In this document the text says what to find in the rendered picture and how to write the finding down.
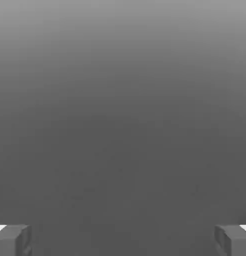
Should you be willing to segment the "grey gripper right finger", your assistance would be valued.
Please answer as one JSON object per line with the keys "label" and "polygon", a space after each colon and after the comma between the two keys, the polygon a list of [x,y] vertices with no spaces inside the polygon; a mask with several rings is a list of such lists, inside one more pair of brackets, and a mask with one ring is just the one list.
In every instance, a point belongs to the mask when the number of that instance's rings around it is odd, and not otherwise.
{"label": "grey gripper right finger", "polygon": [[246,256],[246,224],[216,225],[213,237],[219,256]]}

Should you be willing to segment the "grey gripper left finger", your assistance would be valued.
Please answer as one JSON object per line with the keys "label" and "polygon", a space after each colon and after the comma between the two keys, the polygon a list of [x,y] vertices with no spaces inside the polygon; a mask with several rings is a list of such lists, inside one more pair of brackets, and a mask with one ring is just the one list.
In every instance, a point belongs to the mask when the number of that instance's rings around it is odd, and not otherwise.
{"label": "grey gripper left finger", "polygon": [[0,256],[33,256],[32,227],[0,224]]}

